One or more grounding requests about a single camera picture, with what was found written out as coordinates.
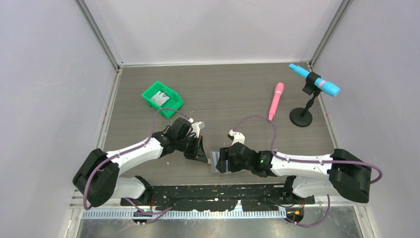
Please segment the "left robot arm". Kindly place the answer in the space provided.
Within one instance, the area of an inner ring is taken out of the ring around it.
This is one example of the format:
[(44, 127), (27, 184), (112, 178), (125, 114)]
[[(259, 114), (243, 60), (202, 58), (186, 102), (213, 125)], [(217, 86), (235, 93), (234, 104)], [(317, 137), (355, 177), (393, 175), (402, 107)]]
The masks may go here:
[(126, 148), (90, 152), (72, 183), (83, 194), (85, 203), (99, 207), (110, 199), (129, 199), (139, 205), (151, 203), (152, 186), (141, 176), (123, 178), (126, 171), (151, 160), (182, 152), (189, 160), (208, 163), (200, 131), (202, 121), (177, 118), (163, 131), (153, 131), (147, 139)]

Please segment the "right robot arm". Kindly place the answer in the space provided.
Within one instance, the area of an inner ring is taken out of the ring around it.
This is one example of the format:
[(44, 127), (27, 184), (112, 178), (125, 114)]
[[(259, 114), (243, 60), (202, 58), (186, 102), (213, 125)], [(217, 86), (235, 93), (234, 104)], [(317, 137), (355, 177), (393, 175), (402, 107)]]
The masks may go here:
[(237, 142), (213, 152), (212, 160), (217, 173), (247, 170), (261, 178), (286, 176), (282, 192), (288, 203), (318, 195), (369, 202), (371, 166), (344, 149), (320, 156), (298, 156), (255, 151)]

